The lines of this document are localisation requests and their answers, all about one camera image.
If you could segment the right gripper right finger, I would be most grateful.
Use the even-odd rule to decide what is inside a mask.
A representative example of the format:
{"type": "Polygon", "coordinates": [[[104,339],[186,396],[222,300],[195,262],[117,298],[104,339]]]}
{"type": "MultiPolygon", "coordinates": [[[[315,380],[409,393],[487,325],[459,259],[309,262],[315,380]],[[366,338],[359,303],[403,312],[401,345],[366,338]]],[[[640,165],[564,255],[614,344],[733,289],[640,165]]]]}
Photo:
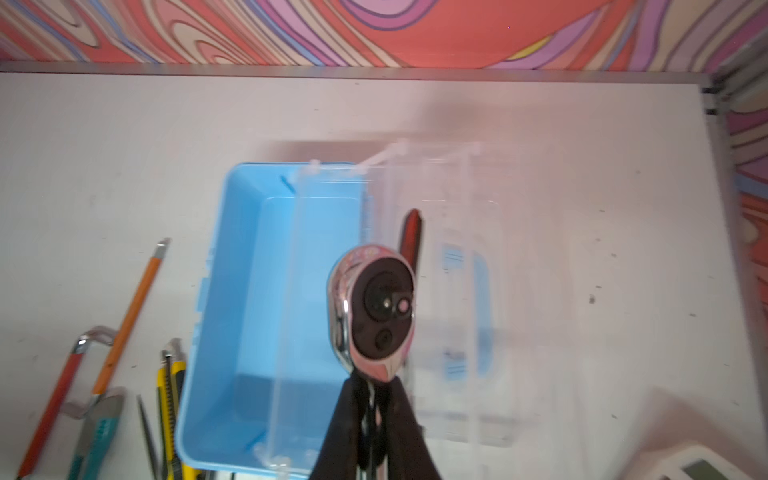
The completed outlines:
{"type": "Polygon", "coordinates": [[[377,388],[381,415],[380,451],[388,479],[440,480],[421,427],[399,377],[377,388]]]}

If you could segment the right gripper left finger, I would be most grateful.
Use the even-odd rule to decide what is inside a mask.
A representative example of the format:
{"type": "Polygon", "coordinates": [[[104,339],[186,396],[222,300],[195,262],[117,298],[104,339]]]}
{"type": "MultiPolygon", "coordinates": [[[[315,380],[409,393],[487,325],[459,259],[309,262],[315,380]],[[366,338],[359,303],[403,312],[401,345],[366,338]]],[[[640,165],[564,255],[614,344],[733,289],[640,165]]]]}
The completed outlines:
{"type": "Polygon", "coordinates": [[[360,438],[369,394],[366,380],[357,374],[351,374],[344,382],[309,480],[358,477],[360,438]]]}

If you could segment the blue plastic tool box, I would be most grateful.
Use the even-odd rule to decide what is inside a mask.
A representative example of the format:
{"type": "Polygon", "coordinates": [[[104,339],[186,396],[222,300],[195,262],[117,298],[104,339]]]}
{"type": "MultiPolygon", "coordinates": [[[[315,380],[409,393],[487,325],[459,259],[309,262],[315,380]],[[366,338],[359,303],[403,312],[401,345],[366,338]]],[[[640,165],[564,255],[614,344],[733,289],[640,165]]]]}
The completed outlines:
{"type": "Polygon", "coordinates": [[[445,479],[546,479],[536,173],[479,145],[247,163],[223,189],[176,444],[305,477],[342,385],[401,379],[445,479]]]}

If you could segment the black ratchet wrench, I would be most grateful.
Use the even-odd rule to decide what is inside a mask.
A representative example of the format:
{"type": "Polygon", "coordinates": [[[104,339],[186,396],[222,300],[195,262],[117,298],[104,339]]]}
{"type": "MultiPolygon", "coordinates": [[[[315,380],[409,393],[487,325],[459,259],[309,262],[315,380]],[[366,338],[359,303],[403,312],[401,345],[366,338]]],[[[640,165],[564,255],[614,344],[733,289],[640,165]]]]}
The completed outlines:
{"type": "Polygon", "coordinates": [[[412,346],[422,227],[421,212],[410,210],[397,250],[356,246],[336,262],[327,282],[332,350],[348,372],[376,384],[396,377],[412,346]]]}

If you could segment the yellow black utility knife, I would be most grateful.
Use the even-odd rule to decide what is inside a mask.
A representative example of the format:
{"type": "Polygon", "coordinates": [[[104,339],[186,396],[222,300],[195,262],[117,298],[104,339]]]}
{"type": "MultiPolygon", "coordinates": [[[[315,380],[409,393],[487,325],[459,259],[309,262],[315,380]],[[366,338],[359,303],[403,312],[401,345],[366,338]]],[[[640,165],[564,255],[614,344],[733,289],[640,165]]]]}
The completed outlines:
{"type": "Polygon", "coordinates": [[[156,377],[157,404],[161,427],[161,479],[193,480],[204,478],[198,469],[182,461],[176,446],[175,431],[180,410],[186,357],[181,340],[171,339],[161,350],[156,377]]]}

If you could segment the teal utility knife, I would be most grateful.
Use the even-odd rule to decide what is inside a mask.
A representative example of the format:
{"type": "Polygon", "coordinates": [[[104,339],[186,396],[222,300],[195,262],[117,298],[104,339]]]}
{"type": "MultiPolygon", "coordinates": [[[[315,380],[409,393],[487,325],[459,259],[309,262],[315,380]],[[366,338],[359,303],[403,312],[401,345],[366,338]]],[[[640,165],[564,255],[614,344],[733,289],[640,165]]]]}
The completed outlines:
{"type": "Polygon", "coordinates": [[[108,390],[88,408],[67,474],[69,480],[96,480],[116,435],[126,391],[108,390]]]}

